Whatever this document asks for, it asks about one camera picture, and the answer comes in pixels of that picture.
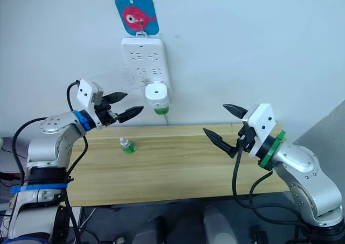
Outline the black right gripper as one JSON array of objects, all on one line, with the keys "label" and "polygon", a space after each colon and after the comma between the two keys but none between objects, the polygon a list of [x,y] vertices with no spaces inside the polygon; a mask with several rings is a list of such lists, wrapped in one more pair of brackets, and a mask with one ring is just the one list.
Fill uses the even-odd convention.
[{"label": "black right gripper", "polygon": [[[223,107],[239,119],[243,119],[243,117],[248,112],[247,109],[236,106],[234,104],[224,104]],[[231,158],[235,157],[238,151],[237,147],[243,147],[243,151],[249,153],[255,144],[254,138],[256,137],[256,132],[252,127],[242,127],[240,129],[240,131],[238,132],[237,147],[233,147],[230,144],[226,143],[221,135],[215,133],[212,130],[203,128],[203,131],[215,146],[223,150]]]}]

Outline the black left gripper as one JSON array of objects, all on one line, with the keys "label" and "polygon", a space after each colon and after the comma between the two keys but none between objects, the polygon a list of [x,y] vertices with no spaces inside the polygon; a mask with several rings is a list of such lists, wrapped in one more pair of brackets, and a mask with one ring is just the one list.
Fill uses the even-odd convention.
[{"label": "black left gripper", "polygon": [[111,105],[124,99],[128,94],[124,92],[114,92],[103,96],[100,104],[94,105],[95,113],[101,124],[105,127],[115,123],[124,123],[143,111],[144,106],[135,106],[125,110],[121,114],[116,114],[111,110]]}]

